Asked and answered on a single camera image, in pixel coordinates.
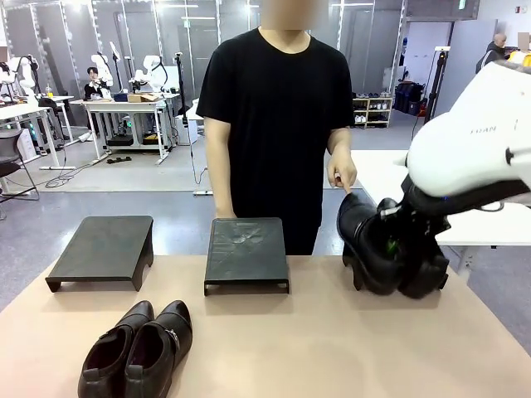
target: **black pants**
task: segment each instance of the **black pants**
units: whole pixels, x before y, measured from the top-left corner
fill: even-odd
[[[286,255],[312,255],[319,225],[282,221]]]

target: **black t-shirt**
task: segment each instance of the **black t-shirt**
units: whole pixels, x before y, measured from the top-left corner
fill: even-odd
[[[197,113],[231,124],[238,217],[320,224],[330,131],[353,119],[350,72],[339,51],[312,37],[307,50],[286,54],[258,29],[224,41],[210,60]]]

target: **beige tabletop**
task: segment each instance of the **beige tabletop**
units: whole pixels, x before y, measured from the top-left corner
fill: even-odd
[[[0,313],[2,396],[76,397],[86,353],[141,299],[156,312],[182,299],[192,315],[169,398],[531,396],[528,354],[453,273],[440,294],[413,301],[356,292],[340,257],[289,262],[290,295],[207,298],[202,256],[156,257],[139,293],[52,294],[47,270]]]

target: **laboratory room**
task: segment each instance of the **laboratory room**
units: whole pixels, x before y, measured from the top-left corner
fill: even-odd
[[[531,0],[0,0],[16,398],[531,397]]]

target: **man's hand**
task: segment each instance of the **man's hand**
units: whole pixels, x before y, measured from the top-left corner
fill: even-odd
[[[356,182],[358,170],[350,156],[350,147],[335,148],[328,165],[328,175],[331,187],[343,188],[347,193]]]

